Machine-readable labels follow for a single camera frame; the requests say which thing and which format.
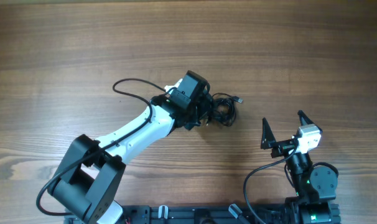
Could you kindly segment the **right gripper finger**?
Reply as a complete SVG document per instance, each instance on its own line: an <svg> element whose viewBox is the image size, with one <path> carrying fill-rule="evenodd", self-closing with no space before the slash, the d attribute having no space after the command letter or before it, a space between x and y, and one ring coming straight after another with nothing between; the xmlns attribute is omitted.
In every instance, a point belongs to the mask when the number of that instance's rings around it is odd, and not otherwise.
<svg viewBox="0 0 377 224"><path fill-rule="evenodd" d="M263 130L262 130L262 138L261 138L261 149L270 149L273 148L276 139L272 133L271 127L266 118L263 118Z"/></svg>
<svg viewBox="0 0 377 224"><path fill-rule="evenodd" d="M300 120L298 132L322 132L322 129L317 126L302 110L297 112Z"/></svg>

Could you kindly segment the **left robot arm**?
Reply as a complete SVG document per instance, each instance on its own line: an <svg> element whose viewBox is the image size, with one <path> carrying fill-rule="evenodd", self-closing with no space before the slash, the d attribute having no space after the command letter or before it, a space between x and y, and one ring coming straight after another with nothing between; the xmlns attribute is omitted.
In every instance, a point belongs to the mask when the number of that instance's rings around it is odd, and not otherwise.
<svg viewBox="0 0 377 224"><path fill-rule="evenodd" d="M82 134L73 140L54 176L40 190L36 205L45 192L61 203L66 212L82 223L117 223L123 208L114 197L127 164L154 142L173 130L201 125L212 107L210 84L188 71L162 94L144 100L146 109L122 128L91 139Z"/></svg>

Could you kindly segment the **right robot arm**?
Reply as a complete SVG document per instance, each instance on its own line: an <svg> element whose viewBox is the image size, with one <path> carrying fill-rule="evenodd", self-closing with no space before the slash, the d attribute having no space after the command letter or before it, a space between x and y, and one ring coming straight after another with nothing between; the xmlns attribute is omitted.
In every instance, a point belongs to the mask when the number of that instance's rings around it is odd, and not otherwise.
<svg viewBox="0 0 377 224"><path fill-rule="evenodd" d="M276 140L264 118L261 149L270 149L272 158L283 158L297 194L285 201L291 223L340 223L339 207L332 203L337 197L338 170L326 162L312 162L309 155L319 146L323 131L303 111L297 114L300 126L284 141Z"/></svg>

